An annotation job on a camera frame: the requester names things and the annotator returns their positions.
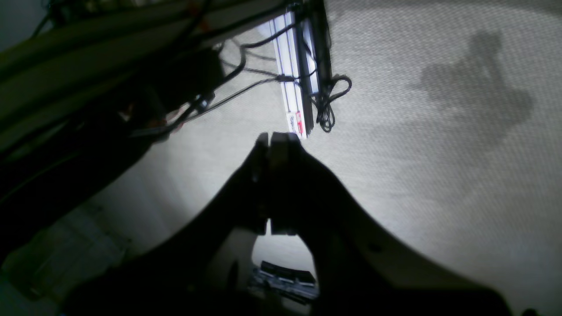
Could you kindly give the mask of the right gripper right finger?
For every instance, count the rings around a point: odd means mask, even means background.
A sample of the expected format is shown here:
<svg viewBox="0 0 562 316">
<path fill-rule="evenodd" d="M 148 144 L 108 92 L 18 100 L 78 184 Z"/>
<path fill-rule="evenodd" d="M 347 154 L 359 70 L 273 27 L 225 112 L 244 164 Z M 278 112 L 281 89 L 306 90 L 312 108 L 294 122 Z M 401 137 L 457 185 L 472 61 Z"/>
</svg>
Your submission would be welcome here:
<svg viewBox="0 0 562 316">
<path fill-rule="evenodd" d="M 272 223 L 313 256 L 319 297 L 312 316 L 509 316 L 494 289 L 460 276 L 391 234 L 293 133 L 270 144 Z"/>
</svg>

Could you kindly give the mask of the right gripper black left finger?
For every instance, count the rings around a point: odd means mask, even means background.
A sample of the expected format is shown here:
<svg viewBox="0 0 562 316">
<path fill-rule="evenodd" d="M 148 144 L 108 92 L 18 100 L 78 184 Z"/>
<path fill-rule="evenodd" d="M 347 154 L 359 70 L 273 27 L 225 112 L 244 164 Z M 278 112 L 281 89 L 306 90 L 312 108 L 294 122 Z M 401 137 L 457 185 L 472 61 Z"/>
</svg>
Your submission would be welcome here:
<svg viewBox="0 0 562 316">
<path fill-rule="evenodd" d="M 240 260 L 227 264 L 213 285 L 207 268 L 237 229 L 240 252 L 251 257 L 259 230 L 257 192 L 269 150 L 268 134 L 258 136 L 241 166 L 215 197 L 176 234 L 125 264 L 77 286 L 64 301 L 63 316 L 225 316 L 249 314 L 251 298 L 238 289 Z"/>
</svg>

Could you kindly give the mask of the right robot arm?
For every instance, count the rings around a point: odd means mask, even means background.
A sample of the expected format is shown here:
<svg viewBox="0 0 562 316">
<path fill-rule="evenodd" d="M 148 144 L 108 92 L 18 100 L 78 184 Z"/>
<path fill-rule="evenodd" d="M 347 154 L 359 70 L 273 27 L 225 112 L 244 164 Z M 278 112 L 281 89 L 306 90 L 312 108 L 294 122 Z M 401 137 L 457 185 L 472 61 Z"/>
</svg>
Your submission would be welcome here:
<svg viewBox="0 0 562 316">
<path fill-rule="evenodd" d="M 1 258 L 209 113 L 247 50 L 288 35 L 295 133 L 259 135 L 189 224 L 75 286 L 59 316 L 509 316 L 496 291 L 428 260 L 367 214 L 301 145 L 311 105 L 335 125 L 321 0 L 173 0 L 89 13 L 52 5 L 53 30 L 1 54 Z"/>
</svg>

